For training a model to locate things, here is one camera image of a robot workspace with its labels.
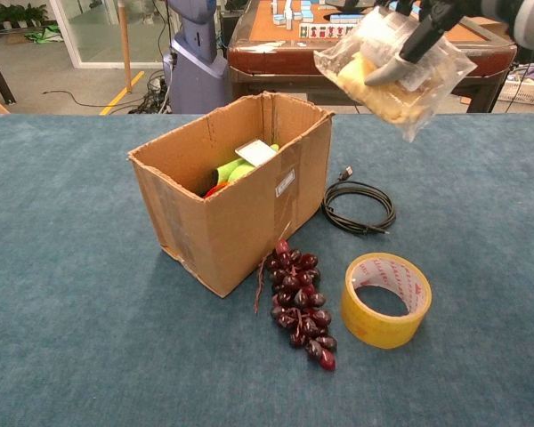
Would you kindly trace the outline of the white plastic basket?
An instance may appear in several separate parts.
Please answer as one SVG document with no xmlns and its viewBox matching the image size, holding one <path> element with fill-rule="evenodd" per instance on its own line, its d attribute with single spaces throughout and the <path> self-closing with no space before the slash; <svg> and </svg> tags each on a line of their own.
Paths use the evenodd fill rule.
<svg viewBox="0 0 534 427">
<path fill-rule="evenodd" d="M 534 105 L 534 80 L 527 77 L 522 79 L 517 75 L 508 76 L 498 99 Z"/>
</svg>

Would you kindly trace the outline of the row of potted plants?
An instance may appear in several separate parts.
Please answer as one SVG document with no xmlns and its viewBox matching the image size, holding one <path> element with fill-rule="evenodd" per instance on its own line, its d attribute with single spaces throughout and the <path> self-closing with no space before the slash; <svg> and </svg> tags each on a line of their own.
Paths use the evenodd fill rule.
<svg viewBox="0 0 534 427">
<path fill-rule="evenodd" d="M 41 27 L 48 19 L 45 4 L 0 4 L 0 30 Z"/>
</svg>

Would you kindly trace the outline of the green foam pieces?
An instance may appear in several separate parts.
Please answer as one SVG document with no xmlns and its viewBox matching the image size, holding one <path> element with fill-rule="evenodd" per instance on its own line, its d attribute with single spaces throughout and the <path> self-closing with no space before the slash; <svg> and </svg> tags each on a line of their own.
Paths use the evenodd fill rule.
<svg viewBox="0 0 534 427">
<path fill-rule="evenodd" d="M 215 183 L 217 185 L 232 183 L 255 169 L 255 166 L 250 165 L 246 160 L 237 155 L 234 160 L 215 169 Z"/>
</svg>

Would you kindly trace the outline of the yellow packing tape roll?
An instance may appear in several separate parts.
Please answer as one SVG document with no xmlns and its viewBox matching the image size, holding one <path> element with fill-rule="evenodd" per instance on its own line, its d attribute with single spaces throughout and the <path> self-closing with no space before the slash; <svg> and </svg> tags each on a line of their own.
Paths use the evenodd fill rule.
<svg viewBox="0 0 534 427">
<path fill-rule="evenodd" d="M 386 315 L 367 306 L 356 291 L 368 286 L 397 295 L 408 313 Z M 357 339 L 389 350 L 414 337 L 432 301 L 427 278 L 412 262 L 395 254 L 369 253 L 356 258 L 345 272 L 341 315 L 346 328 Z"/>
</svg>

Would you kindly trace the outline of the dark red grape bunch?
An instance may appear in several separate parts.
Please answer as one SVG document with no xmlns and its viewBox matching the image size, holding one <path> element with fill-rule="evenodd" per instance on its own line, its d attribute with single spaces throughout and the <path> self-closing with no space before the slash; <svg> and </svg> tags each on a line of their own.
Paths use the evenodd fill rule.
<svg viewBox="0 0 534 427">
<path fill-rule="evenodd" d="M 254 311 L 259 310 L 263 289 L 268 286 L 271 318 L 287 333 L 289 345 L 304 350 L 312 362 L 333 372 L 337 340 L 329 331 L 333 317 L 325 308 L 327 298 L 318 288 L 318 263 L 316 255 L 279 240 L 258 265 Z"/>
</svg>

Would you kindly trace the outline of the white framed glass partition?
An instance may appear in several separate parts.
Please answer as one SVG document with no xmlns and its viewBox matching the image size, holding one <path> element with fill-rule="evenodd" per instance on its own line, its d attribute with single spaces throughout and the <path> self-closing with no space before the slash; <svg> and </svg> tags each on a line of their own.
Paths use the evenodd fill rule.
<svg viewBox="0 0 534 427">
<path fill-rule="evenodd" d="M 123 68 L 117 0 L 48 0 L 76 68 Z M 125 0 L 131 68 L 159 68 L 169 45 L 163 0 Z"/>
</svg>

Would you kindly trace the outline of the cardboard box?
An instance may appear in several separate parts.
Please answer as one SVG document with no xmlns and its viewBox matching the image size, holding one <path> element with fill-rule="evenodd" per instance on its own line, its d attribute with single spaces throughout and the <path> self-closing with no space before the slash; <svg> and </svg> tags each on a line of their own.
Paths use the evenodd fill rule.
<svg viewBox="0 0 534 427">
<path fill-rule="evenodd" d="M 242 97 L 129 153 L 161 248 L 212 292 L 237 287 L 318 211 L 332 113 L 282 93 Z M 214 170 L 252 140 L 275 157 L 215 189 Z"/>
</svg>

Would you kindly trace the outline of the teal fabric table mat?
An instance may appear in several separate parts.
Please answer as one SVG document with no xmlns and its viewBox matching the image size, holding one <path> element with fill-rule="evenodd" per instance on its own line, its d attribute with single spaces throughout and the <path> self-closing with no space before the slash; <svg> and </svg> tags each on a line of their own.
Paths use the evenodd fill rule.
<svg viewBox="0 0 534 427">
<path fill-rule="evenodd" d="M 155 239 L 127 154 L 185 116 L 0 116 L 0 427 L 534 427 L 534 114 L 436 117 L 405 142 L 333 121 L 397 219 L 355 237 L 314 216 L 336 370 L 289 346 L 255 279 L 205 289 Z M 395 349 L 341 315 L 359 256 L 395 254 L 433 301 Z"/>
</svg>

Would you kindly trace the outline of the brown mahjong table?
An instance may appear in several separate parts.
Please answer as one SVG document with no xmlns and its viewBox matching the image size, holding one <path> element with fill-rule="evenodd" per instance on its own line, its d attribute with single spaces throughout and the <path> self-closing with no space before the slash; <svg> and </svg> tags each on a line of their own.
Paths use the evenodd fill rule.
<svg viewBox="0 0 534 427">
<path fill-rule="evenodd" d="M 262 91 L 314 93 L 336 88 L 315 67 L 313 53 L 334 46 L 338 39 L 300 38 L 299 26 L 295 24 L 291 30 L 275 26 L 271 0 L 248 1 L 227 48 L 236 97 Z M 491 112 L 513 64 L 516 45 L 468 18 L 446 38 L 476 64 L 453 93 L 469 100 L 469 113 Z"/>
</svg>

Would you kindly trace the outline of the clear bag of yellow snacks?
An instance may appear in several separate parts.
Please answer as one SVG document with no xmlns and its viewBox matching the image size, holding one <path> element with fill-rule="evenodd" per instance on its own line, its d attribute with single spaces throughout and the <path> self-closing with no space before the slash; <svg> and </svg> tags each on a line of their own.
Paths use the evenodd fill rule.
<svg viewBox="0 0 534 427">
<path fill-rule="evenodd" d="M 413 141 L 442 99 L 476 68 L 445 36 L 413 64 L 401 48 L 419 22 L 378 6 L 335 46 L 314 53 L 319 72 Z"/>
</svg>

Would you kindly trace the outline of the green and white packet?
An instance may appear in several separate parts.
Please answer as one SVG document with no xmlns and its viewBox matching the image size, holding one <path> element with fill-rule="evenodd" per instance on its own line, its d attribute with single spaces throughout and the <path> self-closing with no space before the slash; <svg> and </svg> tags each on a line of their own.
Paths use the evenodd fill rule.
<svg viewBox="0 0 534 427">
<path fill-rule="evenodd" d="M 24 37 L 31 43 L 36 44 L 50 44 L 63 43 L 64 39 L 61 29 L 58 25 L 48 25 L 39 30 L 29 31 L 24 34 Z"/>
</svg>

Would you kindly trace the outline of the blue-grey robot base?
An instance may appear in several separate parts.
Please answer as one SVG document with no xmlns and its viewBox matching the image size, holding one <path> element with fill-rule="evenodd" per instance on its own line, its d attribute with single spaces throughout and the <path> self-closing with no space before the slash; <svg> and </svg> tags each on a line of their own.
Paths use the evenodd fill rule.
<svg viewBox="0 0 534 427">
<path fill-rule="evenodd" d="M 216 0 L 166 0 L 181 27 L 171 40 L 169 100 L 175 114 L 206 114 L 231 101 L 228 62 L 218 52 Z"/>
</svg>

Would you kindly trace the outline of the wooden easel frame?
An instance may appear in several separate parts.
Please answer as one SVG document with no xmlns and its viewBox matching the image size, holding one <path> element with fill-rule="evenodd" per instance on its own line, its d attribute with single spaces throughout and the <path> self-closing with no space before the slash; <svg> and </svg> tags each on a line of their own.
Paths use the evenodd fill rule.
<svg viewBox="0 0 534 427">
<path fill-rule="evenodd" d="M 133 89 L 132 85 L 132 73 L 130 65 L 130 51 L 128 40 L 128 27 L 127 27 L 127 15 L 125 0 L 117 0 L 117 14 L 120 30 L 120 43 L 123 56 L 124 72 L 125 72 L 125 89 L 127 93 L 131 93 Z"/>
</svg>

